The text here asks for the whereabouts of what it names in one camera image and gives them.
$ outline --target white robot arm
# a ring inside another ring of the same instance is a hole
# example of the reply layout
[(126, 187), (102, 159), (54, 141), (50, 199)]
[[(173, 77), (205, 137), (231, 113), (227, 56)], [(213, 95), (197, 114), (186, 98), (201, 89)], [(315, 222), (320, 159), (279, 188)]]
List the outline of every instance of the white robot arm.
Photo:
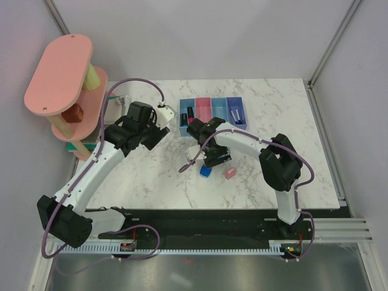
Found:
[(45, 195), (38, 201), (38, 211), (45, 229), (64, 195), (49, 232), (71, 247), (77, 248), (88, 237), (120, 230), (125, 217), (114, 209), (85, 212), (87, 204), (107, 175), (140, 144), (153, 149), (170, 131), (166, 125), (175, 116), (171, 107), (133, 102), (126, 116), (104, 130), (102, 151), (95, 150), (78, 173), (52, 198)]
[[(194, 119), (188, 126), (187, 132), (194, 137), (199, 145), (186, 151), (189, 161), (193, 160), (194, 153), (203, 146), (206, 140), (213, 135), (203, 148), (202, 155), (207, 167), (214, 167), (231, 159), (229, 149), (235, 149), (260, 161), (264, 179), (276, 193), (278, 202), (278, 218), (288, 225), (294, 224), (300, 217), (300, 210), (296, 206), (295, 186), (298, 184), (302, 162), (290, 153), (252, 139), (252, 135), (241, 130), (223, 119), (213, 118), (207, 124)], [(272, 141), (295, 151), (288, 138), (277, 135)]]

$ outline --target white marble surface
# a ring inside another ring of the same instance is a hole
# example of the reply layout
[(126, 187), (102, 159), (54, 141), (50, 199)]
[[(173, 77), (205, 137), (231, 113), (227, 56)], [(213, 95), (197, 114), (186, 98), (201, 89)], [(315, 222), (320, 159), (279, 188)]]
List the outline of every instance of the white marble surface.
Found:
[[(241, 96), (246, 108), (248, 131), (256, 135), (289, 137), (297, 152), (311, 163), (316, 179), (299, 189), (303, 208), (338, 208), (329, 168), (301, 79), (228, 79), (157, 81), (166, 101), (178, 109), (179, 99)], [(126, 83), (115, 90), (132, 101), (153, 106), (160, 96), (151, 86)], [(185, 150), (195, 144), (182, 138), (178, 116), (170, 123), (171, 132), (151, 151), (139, 146), (123, 160), (100, 185), (88, 208), (101, 206), (129, 209), (276, 209), (275, 192), (266, 184), (257, 160), (232, 151), (232, 160), (213, 169), (209, 178), (200, 177), (202, 162), (186, 172), (178, 169), (187, 162)], [(224, 173), (236, 168), (226, 180)], [(300, 181), (309, 178), (302, 168)]]

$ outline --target white wall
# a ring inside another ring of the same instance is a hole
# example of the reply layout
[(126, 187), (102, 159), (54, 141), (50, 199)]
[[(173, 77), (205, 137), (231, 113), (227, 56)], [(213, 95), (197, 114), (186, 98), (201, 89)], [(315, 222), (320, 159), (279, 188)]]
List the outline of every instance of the white wall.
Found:
[(350, 206), (365, 217), (388, 272), (388, 2), (364, 1), (315, 92)]
[(72, 156), (24, 106), (43, 50), (59, 36), (42, 1), (2, 1), (0, 35), (0, 290), (14, 291), (26, 290), (38, 255), (36, 202), (62, 187)]
[(54, 0), (111, 80), (309, 79), (352, 0)]

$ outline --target wooden shelf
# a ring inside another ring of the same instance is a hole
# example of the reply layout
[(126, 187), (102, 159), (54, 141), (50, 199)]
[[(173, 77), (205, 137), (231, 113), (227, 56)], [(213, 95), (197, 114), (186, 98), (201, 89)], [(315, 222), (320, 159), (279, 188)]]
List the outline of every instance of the wooden shelf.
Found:
[(92, 42), (85, 35), (64, 35), (52, 41), (25, 92), (27, 108), (40, 116), (69, 109), (81, 92), (92, 51)]
[(105, 90), (108, 84), (108, 76), (102, 68), (95, 67), (95, 70), (101, 80), (101, 85), (93, 91), (81, 90), (79, 98), (75, 103), (78, 103), (84, 110), (83, 120), (79, 123), (67, 123), (69, 129), (74, 133), (73, 136), (71, 138), (66, 138), (54, 125), (52, 125), (54, 135), (61, 141), (80, 141), (91, 134), (97, 126), (102, 100), (104, 99)]

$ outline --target purple cable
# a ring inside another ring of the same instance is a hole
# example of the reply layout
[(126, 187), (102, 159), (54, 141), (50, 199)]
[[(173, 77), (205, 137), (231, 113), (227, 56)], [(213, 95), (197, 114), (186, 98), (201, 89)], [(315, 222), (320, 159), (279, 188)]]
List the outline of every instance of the purple cable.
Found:
[(126, 229), (118, 230), (117, 232), (109, 232), (109, 233), (117, 235), (117, 234), (122, 233), (122, 232), (127, 232), (128, 230), (131, 230), (131, 229), (137, 229), (138, 227), (145, 227), (147, 229), (153, 230), (153, 232), (155, 232), (155, 234), (156, 234), (156, 237), (158, 238), (158, 243), (156, 244), (156, 247), (153, 249), (153, 251), (150, 252), (148, 255), (141, 256), (140, 258), (126, 258), (126, 259), (122, 259), (123, 261), (141, 261), (142, 259), (151, 258), (153, 256), (153, 254), (156, 253), (156, 251), (158, 250), (158, 248), (160, 246), (160, 235), (159, 235), (159, 232), (155, 228), (153, 228), (152, 226), (148, 226), (147, 224), (138, 224), (137, 226), (131, 226), (131, 227), (128, 227)]
[[(99, 148), (97, 150), (97, 153), (96, 153), (96, 157), (98, 157), (103, 148), (104, 148), (104, 140), (105, 140), (105, 134), (104, 134), (104, 127), (105, 127), (105, 124), (104, 124), (104, 116), (105, 116), (105, 112), (107, 110), (107, 104), (108, 104), (108, 99), (109, 99), (109, 96), (112, 94), (113, 90), (115, 88), (117, 88), (117, 86), (121, 85), (122, 83), (125, 83), (125, 82), (130, 82), (130, 81), (139, 81), (139, 82), (144, 82), (144, 83), (148, 83), (152, 86), (154, 86), (157, 91), (159, 91), (161, 97), (162, 97), (162, 102), (164, 102), (164, 94), (162, 92), (162, 90), (158, 87), (158, 85), (156, 85), (154, 82), (151, 82), (147, 79), (142, 79), (142, 78), (128, 78), (128, 79), (124, 79), (124, 80), (121, 80), (119, 82), (117, 82), (115, 85), (113, 85), (109, 91), (105, 94), (104, 96), (104, 99), (102, 100), (102, 108), (101, 108), (101, 113), (100, 113), (100, 125), (101, 125), (101, 142), (100, 142), (100, 145), (99, 145)], [(69, 187), (68, 191), (69, 193), (71, 193), (75, 186), (77, 186), (77, 184), (80, 182), (80, 180), (85, 176), (85, 174), (87, 173), (87, 171), (89, 171), (89, 169), (92, 167), (92, 165), (94, 164), (95, 162), (94, 161), (91, 161), (87, 166), (86, 168), (82, 171), (81, 174), (79, 174), (79, 176), (75, 179), (74, 183)], [(58, 213), (59, 209), (61, 208), (62, 204), (65, 202), (66, 198), (69, 197), (69, 195), (64, 195), (62, 197), (62, 199), (58, 202), (58, 204), (56, 205), (53, 213), (51, 214), (50, 216), (50, 219), (48, 220), (48, 223), (47, 223), (47, 226), (44, 230), (44, 234), (43, 234), (43, 239), (42, 239), (42, 246), (41, 246), (41, 253), (42, 253), (42, 256), (43, 258), (45, 259), (51, 259), (53, 258), (54, 256), (56, 256), (62, 249), (64, 249), (67, 244), (64, 244), (60, 249), (58, 249), (55, 253), (53, 253), (52, 255), (48, 255), (46, 254), (46, 243), (47, 243), (47, 237), (49, 235), (49, 231), (50, 231), (50, 228), (51, 228), (51, 225), (53, 224), (53, 221), (54, 221), (54, 218), (56, 216), (56, 214)]]
[[(304, 159), (302, 158), (297, 152), (289, 149), (288, 147), (285, 147), (284, 145), (281, 145), (281, 144), (277, 144), (275, 142), (272, 142), (272, 141), (266, 141), (264, 139), (260, 140), (257, 136), (255, 135), (252, 135), (248, 132), (243, 132), (241, 130), (232, 130), (232, 129), (222, 129), (222, 130), (219, 130), (215, 133), (213, 133), (212, 135), (210, 135), (204, 142), (204, 144), (201, 146), (200, 150), (198, 151), (198, 153), (195, 155), (195, 157), (190, 161), (188, 162), (186, 165), (183, 165), (179, 170), (178, 172), (179, 173), (183, 173), (184, 171), (186, 171), (189, 167), (191, 167), (196, 159), (198, 159), (199, 155), (201, 154), (201, 152), (205, 149), (205, 146), (207, 145), (207, 143), (214, 137), (216, 136), (217, 134), (219, 133), (222, 133), (222, 132), (231, 132), (231, 133), (239, 133), (241, 135), (245, 135), (245, 136), (248, 136), (250, 138), (253, 138), (254, 140), (256, 141), (261, 141), (263, 144), (268, 144), (270, 146), (274, 146), (274, 147), (278, 147), (282, 150), (285, 150), (287, 152), (289, 152), (290, 154), (292, 154), (293, 156), (295, 156), (297, 159), (300, 159), (303, 164), (306, 165), (306, 167), (308, 168), (308, 170), (310, 171), (310, 174), (311, 174), (311, 177), (310, 179), (308, 179), (307, 181), (304, 181), (304, 182), (301, 182), (299, 183), (298, 185), (295, 186), (295, 189), (294, 189), (294, 194), (295, 194), (295, 206), (297, 209), (299, 209), (299, 202), (298, 202), (298, 192), (296, 191), (299, 187), (301, 186), (304, 186), (304, 185), (307, 185), (307, 184), (310, 184), (313, 180), (314, 180), (314, 177), (315, 177), (315, 174), (314, 174), (314, 170), (312, 168), (312, 166)], [(307, 247), (306, 251), (298, 258), (301, 259), (303, 258), (307, 253), (310, 252), (310, 248), (311, 248), (311, 245), (313, 244), (313, 241), (315, 239), (315, 223), (314, 223), (314, 219), (313, 219), (313, 216), (310, 212), (307, 212), (307, 211), (300, 211), (301, 214), (303, 215), (307, 215), (310, 217), (311, 219), (311, 225), (312, 225), (312, 236), (311, 236), (311, 240), (310, 240), (310, 243), (309, 243), (309, 246)], [(296, 261), (297, 259), (289, 259), (288, 261), (290, 262), (294, 262)]]
[[(131, 226), (131, 227), (128, 227), (128, 228), (126, 228), (126, 229), (119, 230), (119, 231), (117, 231), (117, 232), (109, 232), (109, 233), (111, 233), (111, 234), (113, 234), (113, 235), (117, 235), (117, 234), (119, 234), (119, 233), (127, 232), (127, 231), (129, 231), (129, 230), (131, 230), (131, 229), (137, 229), (137, 228), (139, 228), (139, 227), (144, 227), (144, 228), (147, 228), (147, 229), (151, 229), (153, 232), (155, 232), (156, 237), (158, 238), (158, 243), (156, 244), (156, 247), (153, 249), (152, 252), (150, 252), (149, 254), (147, 254), (147, 255), (145, 255), (145, 256), (141, 256), (141, 257), (139, 257), (139, 258), (126, 258), (126, 259), (125, 259), (125, 258), (121, 258), (121, 261), (141, 261), (141, 260), (144, 260), (144, 259), (148, 259), (148, 258), (150, 258), (151, 256), (153, 256), (153, 254), (159, 249), (159, 245), (160, 245), (160, 234), (159, 234), (159, 232), (158, 232), (155, 228), (153, 228), (152, 226), (148, 226), (147, 224), (138, 224), (137, 226)], [(85, 271), (85, 270), (87, 270), (87, 269), (89, 269), (89, 268), (91, 268), (91, 267), (93, 267), (93, 266), (95, 266), (95, 265), (97, 265), (97, 264), (99, 264), (99, 263), (102, 263), (102, 262), (104, 262), (104, 261), (107, 261), (107, 260), (109, 260), (109, 259), (112, 259), (112, 257), (111, 257), (111, 256), (108, 256), (108, 257), (106, 257), (106, 258), (98, 259), (97, 261), (91, 263), (89, 266), (86, 266), (86, 267), (82, 268), (81, 270), (78, 270), (78, 271), (73, 272), (73, 273), (65, 273), (65, 272), (63, 272), (61, 269), (59, 269), (58, 264), (57, 264), (56, 262), (55, 262), (55, 269), (56, 269), (56, 270), (58, 271), (58, 273), (61, 274), (62, 276), (74, 276), (74, 275), (77, 275), (77, 274), (79, 274), (79, 273), (82, 273), (83, 271)]]

